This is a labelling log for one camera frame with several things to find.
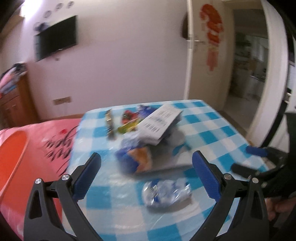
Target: floor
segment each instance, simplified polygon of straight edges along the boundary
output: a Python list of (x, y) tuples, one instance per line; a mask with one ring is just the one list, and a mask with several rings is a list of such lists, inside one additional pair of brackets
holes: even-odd
[(256, 99), (247, 100), (230, 94), (221, 115), (225, 113), (228, 118), (232, 119), (228, 120), (227, 116), (224, 116), (230, 123), (234, 122), (231, 124), (244, 136), (249, 130), (258, 105), (259, 102)]

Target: blue gripper pad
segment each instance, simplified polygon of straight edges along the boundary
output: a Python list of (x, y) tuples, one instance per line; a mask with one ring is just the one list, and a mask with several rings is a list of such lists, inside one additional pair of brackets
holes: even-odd
[(75, 201), (84, 199), (89, 187), (101, 168), (101, 163), (101, 156), (94, 152), (84, 165), (78, 166), (72, 173), (72, 198)]
[(246, 152), (249, 154), (260, 156), (260, 157), (267, 157), (267, 151), (263, 148), (253, 147), (253, 146), (247, 146)]
[(208, 161), (200, 151), (193, 153), (192, 164), (209, 197), (218, 202), (221, 197), (220, 182), (211, 171)]

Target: wooden dresser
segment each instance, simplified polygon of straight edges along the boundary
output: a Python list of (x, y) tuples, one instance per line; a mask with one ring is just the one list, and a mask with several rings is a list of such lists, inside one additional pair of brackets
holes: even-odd
[(0, 99), (1, 112), (9, 127), (39, 123), (28, 83), (28, 74), (20, 77), (17, 87)]

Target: red door decoration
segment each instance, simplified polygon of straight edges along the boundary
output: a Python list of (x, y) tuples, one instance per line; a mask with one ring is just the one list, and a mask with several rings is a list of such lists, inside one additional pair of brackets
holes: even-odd
[(213, 5), (205, 4), (200, 10), (200, 18), (202, 20), (202, 30), (208, 30), (208, 55), (207, 66), (213, 71), (218, 66), (219, 43), (221, 36), (219, 34), (224, 31), (222, 19), (218, 11)]

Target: wall-mounted television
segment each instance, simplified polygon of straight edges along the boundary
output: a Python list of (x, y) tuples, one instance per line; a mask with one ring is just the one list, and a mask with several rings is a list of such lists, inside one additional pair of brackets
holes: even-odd
[(76, 17), (67, 18), (35, 36), (37, 61), (76, 45)]

